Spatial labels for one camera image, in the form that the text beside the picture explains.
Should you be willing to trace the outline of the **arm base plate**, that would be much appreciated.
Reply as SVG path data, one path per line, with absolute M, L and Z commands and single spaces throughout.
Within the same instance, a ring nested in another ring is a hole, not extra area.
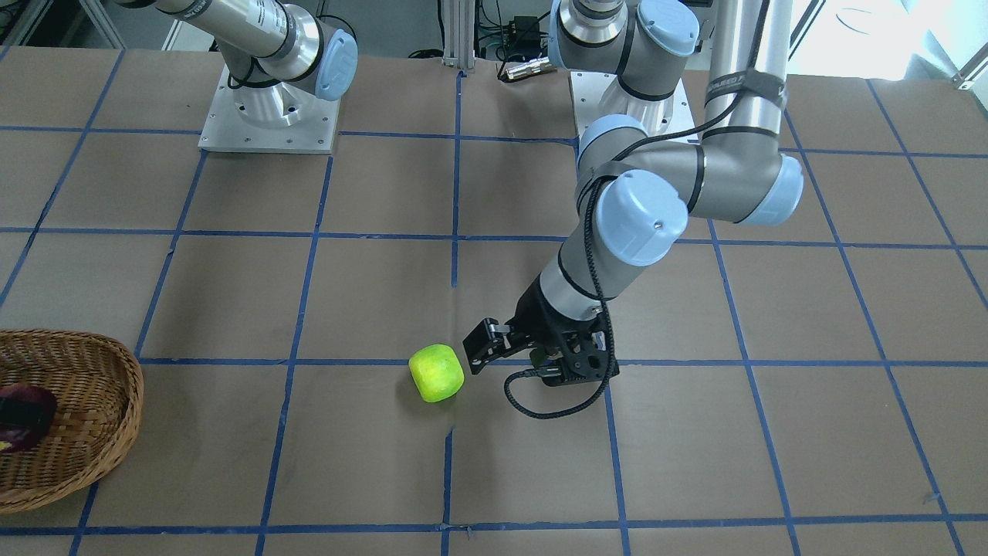
M 293 86 L 236 86 L 223 68 L 198 147 L 215 154 L 331 155 L 339 101 Z
M 569 73 L 573 114 L 578 136 L 606 115 L 635 117 L 649 136 L 685 131 L 695 126 L 694 116 L 682 79 L 670 97 L 664 100 L 642 100 L 630 95 L 618 84 L 614 74 Z

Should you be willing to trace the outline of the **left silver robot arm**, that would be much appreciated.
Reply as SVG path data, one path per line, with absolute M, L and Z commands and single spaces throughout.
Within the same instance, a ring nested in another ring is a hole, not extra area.
M 688 219 L 779 225 L 800 203 L 804 172 L 780 152 L 793 3 L 720 1 L 703 121 L 658 133 L 615 109 L 580 137 L 577 228 L 504 324 L 463 341 L 470 372 L 521 351 L 550 385 L 602 380 L 615 356 L 599 344 L 604 304 L 666 256 Z

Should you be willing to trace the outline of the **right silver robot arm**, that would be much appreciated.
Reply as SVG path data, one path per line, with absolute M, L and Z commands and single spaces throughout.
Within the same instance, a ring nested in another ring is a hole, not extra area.
M 283 1 L 120 1 L 152 7 L 212 36 L 238 120 L 265 130 L 334 131 L 359 66 L 359 43 L 306 8 Z

